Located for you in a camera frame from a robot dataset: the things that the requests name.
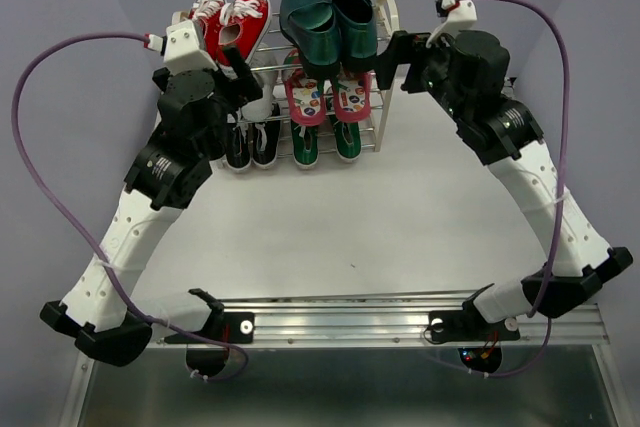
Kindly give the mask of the green metallic loafer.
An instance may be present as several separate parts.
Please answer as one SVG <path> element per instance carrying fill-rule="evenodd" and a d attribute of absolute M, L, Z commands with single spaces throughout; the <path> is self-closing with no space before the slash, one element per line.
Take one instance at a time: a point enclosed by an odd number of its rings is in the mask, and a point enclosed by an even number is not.
<path fill-rule="evenodd" d="M 298 50 L 308 77 L 328 80 L 340 70 L 341 35 L 332 4 L 326 0 L 281 0 L 282 35 Z"/>
<path fill-rule="evenodd" d="M 327 0 L 336 14 L 342 38 L 342 64 L 352 73 L 374 69 L 377 27 L 371 0 Z"/>

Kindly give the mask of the pink kids sandal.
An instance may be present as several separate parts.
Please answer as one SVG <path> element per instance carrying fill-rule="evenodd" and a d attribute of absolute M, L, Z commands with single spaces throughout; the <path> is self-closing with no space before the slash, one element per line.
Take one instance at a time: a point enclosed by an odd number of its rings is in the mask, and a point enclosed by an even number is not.
<path fill-rule="evenodd" d="M 285 57 L 281 72 L 291 119 L 303 127 L 319 127 L 326 118 L 324 94 L 318 81 L 302 68 L 297 49 Z"/>
<path fill-rule="evenodd" d="M 342 68 L 331 81 L 331 110 L 343 123 L 359 123 L 371 114 L 371 74 Z"/>

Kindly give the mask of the green canvas sneaker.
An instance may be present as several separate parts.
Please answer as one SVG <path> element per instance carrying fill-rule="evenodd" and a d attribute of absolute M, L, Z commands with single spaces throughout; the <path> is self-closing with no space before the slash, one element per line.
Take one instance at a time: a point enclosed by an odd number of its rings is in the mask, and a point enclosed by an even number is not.
<path fill-rule="evenodd" d="M 307 127 L 291 121 L 293 158 L 297 167 L 310 170 L 315 167 L 318 156 L 318 127 Z"/>
<path fill-rule="evenodd" d="M 359 124 L 342 122 L 336 116 L 330 116 L 329 121 L 339 158 L 346 163 L 355 162 L 362 151 Z"/>

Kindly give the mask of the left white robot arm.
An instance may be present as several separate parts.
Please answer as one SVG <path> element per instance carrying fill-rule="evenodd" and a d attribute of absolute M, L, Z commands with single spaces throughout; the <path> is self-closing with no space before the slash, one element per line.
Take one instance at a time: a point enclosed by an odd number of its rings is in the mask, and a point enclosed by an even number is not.
<path fill-rule="evenodd" d="M 229 115 L 262 96 L 238 49 L 223 52 L 232 74 L 196 65 L 155 72 L 160 122 L 125 176 L 112 223 L 102 241 L 89 241 L 94 256 L 76 285 L 41 310 L 47 325 L 93 360 L 126 366 L 152 341 L 176 337 L 214 347 L 205 376 L 233 360 L 248 362 L 243 347 L 253 340 L 253 313 L 228 313 L 201 288 L 157 299 L 148 312 L 131 299 L 156 247 L 224 156 Z"/>

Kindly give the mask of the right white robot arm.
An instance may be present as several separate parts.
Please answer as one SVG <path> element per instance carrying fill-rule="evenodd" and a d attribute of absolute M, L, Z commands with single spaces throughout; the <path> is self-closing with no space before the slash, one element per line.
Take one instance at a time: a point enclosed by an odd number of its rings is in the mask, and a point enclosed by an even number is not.
<path fill-rule="evenodd" d="M 493 35 L 465 30 L 429 42 L 425 33 L 392 34 L 377 59 L 380 87 L 408 65 L 401 88 L 427 92 L 452 119 L 456 133 L 505 187 L 547 257 L 521 279 L 480 288 L 461 307 L 433 311 L 432 342 L 481 340 L 500 332 L 518 338 L 508 319 L 530 312 L 557 319 L 582 305 L 628 268 L 633 257 L 611 246 L 587 220 L 568 188 L 560 188 L 544 134 L 529 108 L 504 93 L 510 54 Z"/>

